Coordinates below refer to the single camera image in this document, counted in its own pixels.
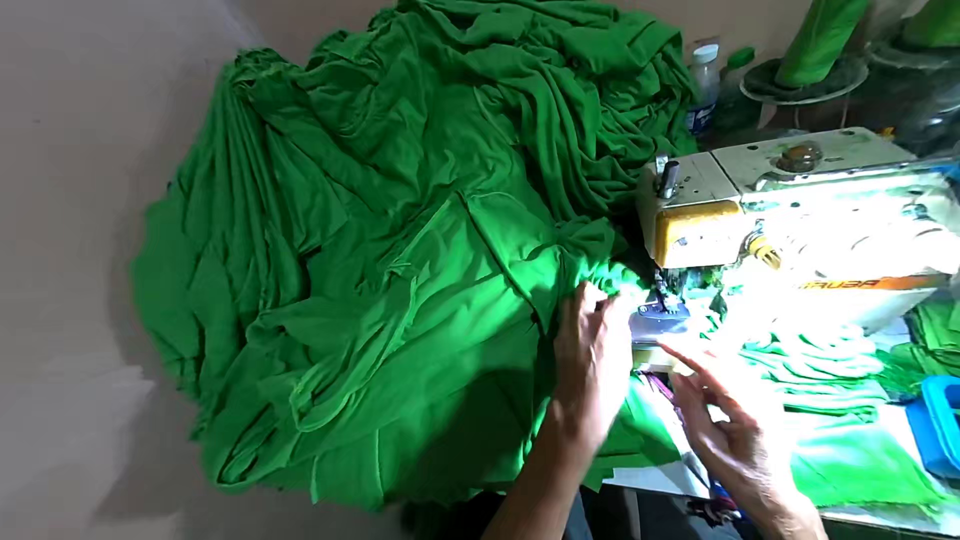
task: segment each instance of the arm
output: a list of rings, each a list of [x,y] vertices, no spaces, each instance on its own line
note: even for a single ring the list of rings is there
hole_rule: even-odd
[[[557,389],[484,540],[563,536],[580,482],[627,395],[633,307],[629,298],[609,299],[589,282],[564,303],[554,341]]]
[[[820,514],[793,481],[788,438],[778,433],[782,407],[773,396],[732,366],[718,365],[695,341],[660,346],[695,372],[670,377],[690,446],[764,538],[827,540]],[[730,421],[714,423],[707,404],[719,406]]]

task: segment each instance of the hand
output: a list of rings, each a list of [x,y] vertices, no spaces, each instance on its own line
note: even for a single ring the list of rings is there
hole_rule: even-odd
[[[591,282],[580,283],[561,308],[550,414],[561,432],[592,453],[607,438],[627,396],[633,367],[629,320],[635,308],[631,297],[609,298]]]
[[[792,445],[779,432],[783,414],[759,380],[724,364],[696,341],[660,343],[692,369],[671,374],[675,402],[691,448],[768,538],[827,538],[816,508],[797,490],[790,471]],[[730,417],[714,423],[707,404]]]

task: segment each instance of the white bottle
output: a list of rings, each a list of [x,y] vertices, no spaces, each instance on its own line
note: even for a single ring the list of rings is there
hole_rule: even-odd
[[[693,51],[693,65],[690,66],[690,75],[697,83],[698,101],[686,114],[686,126],[694,135],[707,130],[713,116],[713,108],[717,104],[717,95],[720,93],[720,70],[717,69],[717,54],[720,45],[713,43],[698,47]]]

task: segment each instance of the wrist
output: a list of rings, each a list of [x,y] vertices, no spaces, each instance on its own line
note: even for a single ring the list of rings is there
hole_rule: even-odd
[[[827,538],[820,513],[810,499],[795,489],[764,497],[763,508],[751,515],[769,540]]]
[[[590,423],[588,415],[583,414],[580,409],[578,406],[564,405],[564,402],[557,399],[550,400],[540,431],[546,431],[564,449],[576,455],[588,456],[592,461],[606,439],[606,434],[598,434],[596,426]]]

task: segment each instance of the green bottle cap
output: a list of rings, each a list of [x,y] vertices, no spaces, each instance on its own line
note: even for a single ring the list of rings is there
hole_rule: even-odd
[[[753,47],[738,49],[727,58],[727,69],[739,69],[754,61],[756,51]]]

